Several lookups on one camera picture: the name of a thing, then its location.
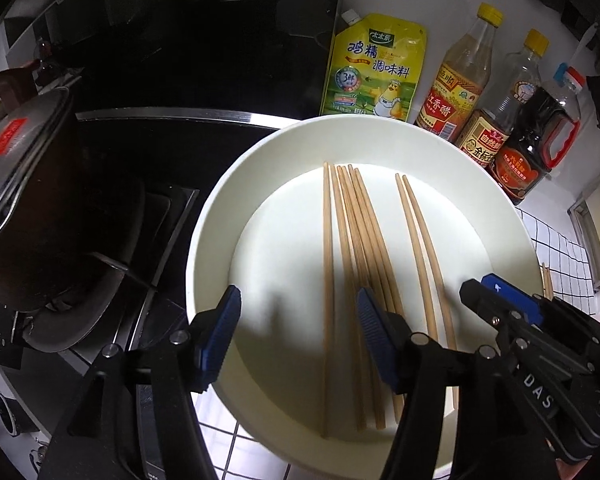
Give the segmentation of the white black grid cloth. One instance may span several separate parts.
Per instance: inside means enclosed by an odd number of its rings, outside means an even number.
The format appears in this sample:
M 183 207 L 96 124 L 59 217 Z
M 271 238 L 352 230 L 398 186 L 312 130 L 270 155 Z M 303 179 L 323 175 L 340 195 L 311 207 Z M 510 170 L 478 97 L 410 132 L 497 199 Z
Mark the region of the white black grid cloth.
M 519 211 L 518 216 L 524 222 L 540 263 L 550 270 L 554 292 L 600 322 L 585 248 L 527 211 Z M 217 382 L 212 392 L 194 397 L 196 408 L 201 410 L 202 432 L 220 479 L 326 477 L 316 468 L 301 466 L 298 460 L 290 460 L 286 454 L 266 446 L 262 438 L 249 429 L 250 422 L 244 416 L 238 416 L 225 400 L 227 393 L 232 391 Z

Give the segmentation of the white round bowl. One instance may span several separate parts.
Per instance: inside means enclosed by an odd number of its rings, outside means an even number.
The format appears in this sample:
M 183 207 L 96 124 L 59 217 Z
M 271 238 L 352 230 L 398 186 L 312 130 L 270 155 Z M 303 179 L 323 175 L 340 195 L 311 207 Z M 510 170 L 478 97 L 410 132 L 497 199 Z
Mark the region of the white round bowl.
M 489 273 L 542 289 L 518 211 L 480 166 L 403 122 L 320 117 L 267 136 L 222 175 L 190 243 L 186 307 L 239 289 L 214 388 L 253 437 L 318 474 L 376 479 L 399 402 L 363 348 L 355 289 L 378 285 L 413 330 L 474 351 L 495 330 L 458 292 Z

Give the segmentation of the soy sauce bottle yellow cap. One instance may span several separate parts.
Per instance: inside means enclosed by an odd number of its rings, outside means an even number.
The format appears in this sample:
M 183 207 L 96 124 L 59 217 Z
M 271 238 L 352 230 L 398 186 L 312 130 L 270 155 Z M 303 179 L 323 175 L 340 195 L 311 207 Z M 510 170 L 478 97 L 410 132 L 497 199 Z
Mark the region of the soy sauce bottle yellow cap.
M 509 53 L 494 84 L 483 93 L 454 144 L 481 167 L 486 167 L 508 139 L 520 108 L 541 83 L 540 61 L 550 40 L 535 28 L 524 46 Z

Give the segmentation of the dark pot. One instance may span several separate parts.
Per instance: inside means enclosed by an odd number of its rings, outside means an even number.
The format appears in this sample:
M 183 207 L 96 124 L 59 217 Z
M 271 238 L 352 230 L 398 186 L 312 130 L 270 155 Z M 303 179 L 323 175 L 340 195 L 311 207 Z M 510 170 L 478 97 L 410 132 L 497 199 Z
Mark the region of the dark pot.
M 0 72 L 4 117 L 39 95 L 27 68 Z M 132 258 L 143 204 L 122 146 L 82 125 L 70 94 L 66 120 L 0 232 L 0 304 L 23 315 L 27 344 L 61 352 L 91 333 L 122 283 L 111 263 Z

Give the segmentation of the dark soy sauce jug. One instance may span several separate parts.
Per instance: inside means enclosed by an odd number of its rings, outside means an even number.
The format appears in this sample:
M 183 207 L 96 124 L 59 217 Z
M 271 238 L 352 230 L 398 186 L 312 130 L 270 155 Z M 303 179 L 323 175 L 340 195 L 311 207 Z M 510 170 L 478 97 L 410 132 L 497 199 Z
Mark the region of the dark soy sauce jug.
M 580 129 L 585 78 L 567 66 L 543 82 L 518 112 L 512 133 L 486 171 L 518 205 L 565 158 Z

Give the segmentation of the vinegar bottle yellow cap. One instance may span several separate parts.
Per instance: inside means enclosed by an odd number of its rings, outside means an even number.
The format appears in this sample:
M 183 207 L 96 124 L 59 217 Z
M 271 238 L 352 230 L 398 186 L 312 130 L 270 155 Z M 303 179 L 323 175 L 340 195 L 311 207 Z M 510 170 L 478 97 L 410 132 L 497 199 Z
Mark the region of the vinegar bottle yellow cap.
M 453 142 L 489 82 L 494 37 L 503 13 L 481 3 L 475 23 L 446 51 L 415 125 Z

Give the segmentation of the yellow seasoning pouch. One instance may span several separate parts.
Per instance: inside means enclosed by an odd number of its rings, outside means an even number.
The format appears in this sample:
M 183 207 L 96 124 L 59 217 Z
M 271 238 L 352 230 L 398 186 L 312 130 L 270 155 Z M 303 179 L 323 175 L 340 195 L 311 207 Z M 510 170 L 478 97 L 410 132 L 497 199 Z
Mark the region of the yellow seasoning pouch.
M 405 122 L 426 55 L 427 31 L 418 23 L 349 9 L 335 36 L 321 113 L 361 114 Z

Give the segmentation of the black gas stove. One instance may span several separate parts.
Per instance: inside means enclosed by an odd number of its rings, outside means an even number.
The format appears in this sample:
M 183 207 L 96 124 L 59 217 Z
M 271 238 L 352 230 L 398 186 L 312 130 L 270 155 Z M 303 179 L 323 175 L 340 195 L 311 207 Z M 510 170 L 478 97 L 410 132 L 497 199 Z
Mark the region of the black gas stove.
M 313 117 L 340 0 L 0 0 L 0 425 L 35 479 L 215 479 L 158 362 L 223 172 Z

